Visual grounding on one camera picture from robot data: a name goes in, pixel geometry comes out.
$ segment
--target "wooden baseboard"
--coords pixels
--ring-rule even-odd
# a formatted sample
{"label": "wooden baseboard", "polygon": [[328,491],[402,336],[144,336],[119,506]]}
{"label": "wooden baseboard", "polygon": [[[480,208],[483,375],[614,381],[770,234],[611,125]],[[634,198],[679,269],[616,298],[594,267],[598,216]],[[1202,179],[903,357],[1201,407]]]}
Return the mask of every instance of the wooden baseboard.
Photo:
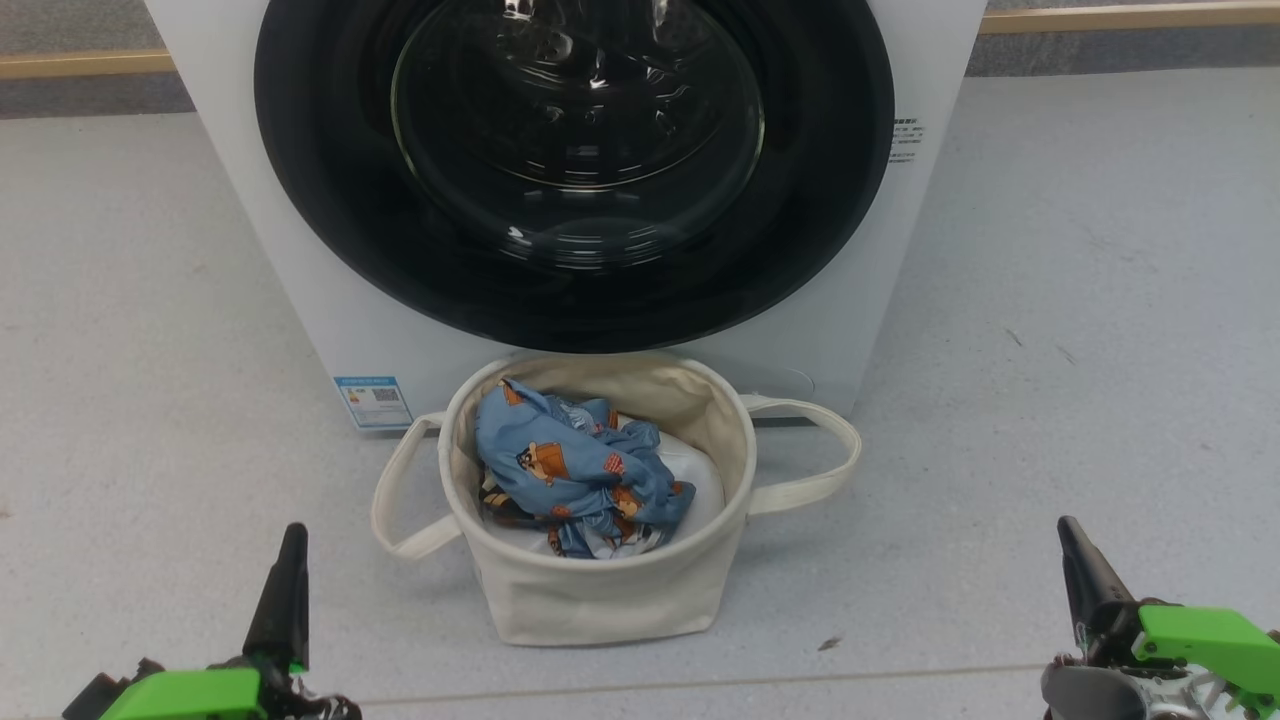
{"label": "wooden baseboard", "polygon": [[982,18],[982,29],[979,33],[1012,35],[1032,32],[1161,29],[1171,27],[1272,23],[1280,23],[1280,1],[1219,0],[1213,3],[1162,3],[1157,5],[991,10]]}
{"label": "wooden baseboard", "polygon": [[[1253,24],[1280,24],[1280,0],[989,10],[978,32],[1012,35]],[[0,55],[0,79],[172,73],[175,69],[164,49]]]}
{"label": "wooden baseboard", "polygon": [[127,76],[172,73],[173,58],[159,50],[91,50],[50,55],[0,55],[0,79],[78,76]]}

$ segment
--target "front-loading washing machine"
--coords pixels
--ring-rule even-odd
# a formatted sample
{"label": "front-loading washing machine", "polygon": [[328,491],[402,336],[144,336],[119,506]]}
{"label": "front-loading washing machine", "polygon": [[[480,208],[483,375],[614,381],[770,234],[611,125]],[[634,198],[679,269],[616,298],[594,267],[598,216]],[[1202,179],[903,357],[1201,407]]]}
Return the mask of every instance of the front-loading washing machine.
{"label": "front-loading washing machine", "polygon": [[516,348],[849,413],[984,6],[147,4],[361,428]]}

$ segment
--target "basket handle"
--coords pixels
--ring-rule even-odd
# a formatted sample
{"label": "basket handle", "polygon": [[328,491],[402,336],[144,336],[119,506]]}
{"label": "basket handle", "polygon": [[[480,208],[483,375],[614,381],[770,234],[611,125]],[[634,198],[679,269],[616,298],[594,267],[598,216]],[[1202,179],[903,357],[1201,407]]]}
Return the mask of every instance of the basket handle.
{"label": "basket handle", "polygon": [[387,552],[404,560],[421,560],[462,534],[452,512],[399,542],[392,542],[387,530],[390,527],[401,483],[404,480],[404,471],[413,461],[417,446],[421,445],[428,430],[438,430],[443,424],[444,413],[431,413],[413,420],[413,424],[404,430],[399,445],[396,446],[396,452],[392,452],[390,460],[387,461],[383,477],[378,478],[378,489],[374,491],[374,509],[370,512],[374,537],[387,548]]}
{"label": "basket handle", "polygon": [[746,411],[749,414],[755,414],[769,407],[791,410],[796,415],[813,420],[818,427],[831,430],[831,433],[840,438],[840,442],[844,443],[845,450],[849,451],[849,460],[835,470],[828,470],[820,475],[813,475],[800,480],[756,488],[751,493],[751,505],[746,510],[748,515],[782,512],[783,510],[791,510],[800,507],[801,505],[818,502],[819,500],[829,497],[831,493],[840,489],[849,482],[849,478],[852,477],[854,465],[858,464],[858,456],[863,452],[863,438],[847,420],[831,410],[812,402],[800,402],[799,400],[774,400],[772,397],[762,397],[759,395],[744,395],[741,397],[742,405],[746,406]]}

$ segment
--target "floor seam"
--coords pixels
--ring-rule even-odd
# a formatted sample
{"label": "floor seam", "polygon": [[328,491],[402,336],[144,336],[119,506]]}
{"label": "floor seam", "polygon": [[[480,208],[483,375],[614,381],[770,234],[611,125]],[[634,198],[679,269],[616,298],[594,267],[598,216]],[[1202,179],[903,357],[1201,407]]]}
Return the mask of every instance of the floor seam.
{"label": "floor seam", "polygon": [[[945,678],[952,675],[991,675],[996,673],[1029,673],[1042,670],[1044,664],[1036,665],[993,665],[989,667],[950,667],[942,670],[893,670],[887,673],[841,673],[835,675],[796,675],[791,678],[746,678],[739,680],[696,680],[689,683],[643,683],[634,685],[595,685],[588,688],[559,688],[547,691],[507,691],[497,693],[460,693],[430,697],[406,697],[393,700],[355,700],[360,707],[397,707],[402,705],[440,705],[445,702],[475,702],[484,700],[525,700],[541,697],[566,697],[585,694],[608,694],[649,691],[687,691],[708,688],[733,688],[750,685],[800,685],[817,683],[850,683],[865,680],[897,680],[911,678]],[[0,720],[60,720],[59,717],[22,715],[0,717]]]}

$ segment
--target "laundry basket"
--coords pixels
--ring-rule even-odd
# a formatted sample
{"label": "laundry basket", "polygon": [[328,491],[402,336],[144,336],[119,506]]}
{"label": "laundry basket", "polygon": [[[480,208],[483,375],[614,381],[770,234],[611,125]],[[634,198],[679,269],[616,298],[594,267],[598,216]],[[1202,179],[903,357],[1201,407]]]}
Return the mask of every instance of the laundry basket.
{"label": "laundry basket", "polygon": [[[498,541],[485,529],[476,500],[483,466],[475,421],[481,397],[502,378],[571,398],[605,397],[618,413],[657,423],[716,464],[724,510],[682,541],[618,560],[544,556]],[[849,459],[820,475],[753,488],[750,414],[765,409],[782,409],[831,430]],[[392,541],[388,528],[398,489],[417,446],[433,429],[439,429],[440,478],[451,512],[407,539]],[[663,354],[508,359],[472,375],[448,410],[417,418],[404,433],[374,492],[374,534],[407,560],[466,537],[498,635],[512,644],[596,644],[694,633],[716,619],[746,518],[831,496],[849,480],[860,451],[858,432],[831,410],[739,396],[724,378],[692,360]]]}

